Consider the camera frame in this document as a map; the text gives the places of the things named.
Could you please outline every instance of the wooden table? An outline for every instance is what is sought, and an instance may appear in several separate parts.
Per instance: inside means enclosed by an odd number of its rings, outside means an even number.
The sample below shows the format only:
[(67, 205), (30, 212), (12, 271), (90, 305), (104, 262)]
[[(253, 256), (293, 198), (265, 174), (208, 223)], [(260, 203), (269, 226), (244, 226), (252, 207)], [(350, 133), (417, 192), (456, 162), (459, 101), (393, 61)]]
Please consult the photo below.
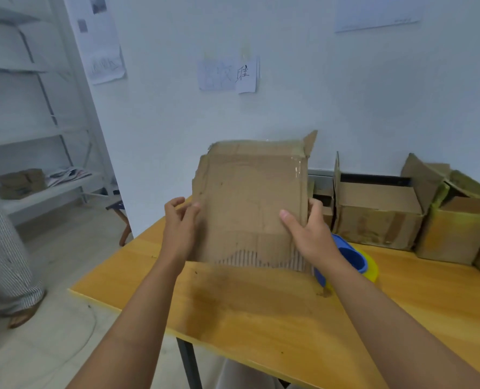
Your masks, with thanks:
[[(164, 224), (152, 225), (71, 291), (122, 309), (159, 254)], [(357, 248), (379, 265), (383, 291), (480, 371), (480, 272), (404, 251)], [(187, 262), (166, 332), (301, 386), (386, 387), (339, 300), (321, 296), (302, 273)], [(184, 344), (191, 373), (194, 357)]]

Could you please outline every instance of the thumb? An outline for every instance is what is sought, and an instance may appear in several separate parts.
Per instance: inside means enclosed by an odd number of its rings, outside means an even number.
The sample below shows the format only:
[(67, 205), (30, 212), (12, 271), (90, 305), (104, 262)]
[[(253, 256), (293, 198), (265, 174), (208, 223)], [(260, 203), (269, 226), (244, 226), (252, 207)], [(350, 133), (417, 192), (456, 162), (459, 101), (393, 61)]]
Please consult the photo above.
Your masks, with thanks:
[(296, 239), (297, 237), (299, 237), (299, 235), (301, 235), (304, 228), (301, 226), (298, 220), (296, 220), (295, 216), (293, 216), (286, 210), (280, 210), (279, 217), (282, 219), (282, 222), (290, 231), (294, 239)]
[(192, 203), (191, 206), (186, 209), (182, 222), (192, 224), (192, 225), (195, 224), (195, 218), (198, 215), (198, 212), (200, 211), (201, 211), (201, 204), (198, 202)]

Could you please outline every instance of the foot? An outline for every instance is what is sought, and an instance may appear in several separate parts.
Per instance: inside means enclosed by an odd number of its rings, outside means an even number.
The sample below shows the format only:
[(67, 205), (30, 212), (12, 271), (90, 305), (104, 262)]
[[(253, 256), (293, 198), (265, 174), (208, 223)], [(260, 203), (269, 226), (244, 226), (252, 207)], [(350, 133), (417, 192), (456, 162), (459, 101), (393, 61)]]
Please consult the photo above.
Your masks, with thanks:
[(28, 322), (33, 317), (33, 315), (35, 315), (35, 313), (37, 312), (38, 308), (40, 307), (40, 304), (46, 297), (46, 294), (47, 294), (47, 291), (44, 291), (44, 294), (42, 295), (42, 299), (39, 300), (33, 306), (11, 314), (10, 322), (8, 324), (8, 329), (16, 329), (17, 327), (22, 326), (26, 322)]

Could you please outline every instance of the left hand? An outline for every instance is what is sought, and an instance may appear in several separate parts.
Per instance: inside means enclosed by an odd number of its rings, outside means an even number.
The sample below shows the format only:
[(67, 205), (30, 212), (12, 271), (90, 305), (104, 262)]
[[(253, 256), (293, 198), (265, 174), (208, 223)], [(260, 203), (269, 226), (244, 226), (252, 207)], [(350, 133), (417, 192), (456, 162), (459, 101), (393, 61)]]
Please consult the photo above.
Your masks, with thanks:
[(164, 206), (166, 226), (164, 228), (163, 244), (159, 253), (159, 261), (172, 263), (177, 269), (177, 274), (182, 271), (195, 244), (195, 218), (200, 211), (199, 203), (186, 203), (180, 196), (173, 198)]

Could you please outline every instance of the hand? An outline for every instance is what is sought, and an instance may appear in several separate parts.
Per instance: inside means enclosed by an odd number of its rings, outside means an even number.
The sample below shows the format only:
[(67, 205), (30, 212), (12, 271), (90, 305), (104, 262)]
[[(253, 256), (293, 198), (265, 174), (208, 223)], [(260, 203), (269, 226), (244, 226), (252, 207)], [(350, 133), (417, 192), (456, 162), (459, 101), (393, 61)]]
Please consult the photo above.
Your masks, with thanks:
[(281, 210), (279, 216), (289, 232), (295, 245), (305, 259), (316, 268), (321, 269), (332, 258), (342, 257), (323, 220), (323, 204), (317, 199), (308, 200), (311, 206), (308, 223), (305, 227), (286, 210)]
[(164, 206), (166, 225), (159, 253), (159, 261), (173, 263), (177, 274), (182, 271), (195, 244), (195, 218), (201, 209), (199, 203), (186, 203), (175, 209), (184, 202), (185, 199), (181, 196), (173, 198)]

